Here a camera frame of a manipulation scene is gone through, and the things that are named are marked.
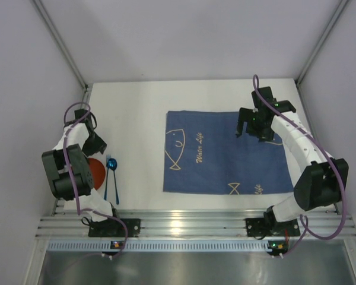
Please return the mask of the red plate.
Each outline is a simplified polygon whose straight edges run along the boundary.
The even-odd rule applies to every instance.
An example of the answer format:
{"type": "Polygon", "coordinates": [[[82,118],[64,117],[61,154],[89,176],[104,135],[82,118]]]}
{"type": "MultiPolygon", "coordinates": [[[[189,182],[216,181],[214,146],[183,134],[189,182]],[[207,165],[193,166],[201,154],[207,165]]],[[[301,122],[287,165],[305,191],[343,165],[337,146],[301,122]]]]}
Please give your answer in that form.
{"type": "Polygon", "coordinates": [[[101,161],[94,158],[88,159],[88,165],[93,176],[94,189],[98,190],[105,180],[106,169],[101,161]]]}

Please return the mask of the blue fish placemat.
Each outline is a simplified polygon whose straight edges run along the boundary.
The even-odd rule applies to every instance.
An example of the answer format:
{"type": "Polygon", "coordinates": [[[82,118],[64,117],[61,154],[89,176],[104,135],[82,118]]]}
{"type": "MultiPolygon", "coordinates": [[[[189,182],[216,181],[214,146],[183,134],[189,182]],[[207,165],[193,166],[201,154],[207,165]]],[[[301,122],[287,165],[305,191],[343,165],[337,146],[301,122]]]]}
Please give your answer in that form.
{"type": "Polygon", "coordinates": [[[164,146],[165,192],[262,195],[293,191],[282,139],[236,137],[237,112],[169,111],[164,146]]]}

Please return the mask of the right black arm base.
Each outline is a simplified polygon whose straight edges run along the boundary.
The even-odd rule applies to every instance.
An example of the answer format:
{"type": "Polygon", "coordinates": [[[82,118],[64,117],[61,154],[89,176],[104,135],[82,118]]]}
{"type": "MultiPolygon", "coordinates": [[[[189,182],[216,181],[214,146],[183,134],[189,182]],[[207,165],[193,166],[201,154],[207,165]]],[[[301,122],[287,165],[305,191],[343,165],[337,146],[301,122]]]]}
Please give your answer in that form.
{"type": "Polygon", "coordinates": [[[262,240],[265,237],[299,237],[301,235],[297,220],[269,225],[264,218],[246,218],[247,236],[262,240]]]}

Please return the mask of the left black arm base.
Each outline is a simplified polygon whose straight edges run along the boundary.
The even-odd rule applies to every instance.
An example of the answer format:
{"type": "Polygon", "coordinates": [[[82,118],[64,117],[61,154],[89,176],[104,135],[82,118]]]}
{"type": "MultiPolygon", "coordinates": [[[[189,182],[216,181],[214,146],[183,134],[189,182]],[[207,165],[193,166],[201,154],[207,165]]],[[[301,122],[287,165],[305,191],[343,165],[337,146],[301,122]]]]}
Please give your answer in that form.
{"type": "Polygon", "coordinates": [[[141,220],[138,218],[122,218],[121,221],[125,224],[123,226],[118,221],[107,219],[101,222],[93,222],[88,218],[82,218],[83,225],[88,226],[88,236],[91,238],[124,238],[125,228],[128,230],[128,237],[138,237],[141,229],[141,220]]]}

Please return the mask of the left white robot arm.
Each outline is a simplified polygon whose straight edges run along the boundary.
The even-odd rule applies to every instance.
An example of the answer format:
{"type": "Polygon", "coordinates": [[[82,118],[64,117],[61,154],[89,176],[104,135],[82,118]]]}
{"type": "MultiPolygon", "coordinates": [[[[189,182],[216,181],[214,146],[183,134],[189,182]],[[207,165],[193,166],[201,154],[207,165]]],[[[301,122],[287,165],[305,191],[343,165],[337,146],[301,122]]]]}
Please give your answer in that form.
{"type": "Polygon", "coordinates": [[[115,217],[115,208],[97,191],[104,182],[104,166],[91,156],[103,154],[107,144],[95,128],[90,111],[76,110],[75,119],[64,122],[59,142],[42,154],[42,163],[52,195],[103,224],[115,217]]]}

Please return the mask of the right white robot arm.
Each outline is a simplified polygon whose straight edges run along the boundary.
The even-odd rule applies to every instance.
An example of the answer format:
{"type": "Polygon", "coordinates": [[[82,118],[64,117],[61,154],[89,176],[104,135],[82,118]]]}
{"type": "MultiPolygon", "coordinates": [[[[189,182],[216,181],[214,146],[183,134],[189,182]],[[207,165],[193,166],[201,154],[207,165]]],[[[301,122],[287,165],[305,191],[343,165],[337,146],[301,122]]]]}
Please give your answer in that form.
{"type": "Polygon", "coordinates": [[[278,101],[270,87],[256,87],[252,99],[252,109],[239,110],[236,136],[247,133],[260,142],[271,142],[274,135],[279,136],[301,170],[293,194],[268,208],[266,219],[273,223],[288,222],[307,211],[341,202],[345,198],[348,163],[334,159],[318,146],[293,104],[278,101]]]}

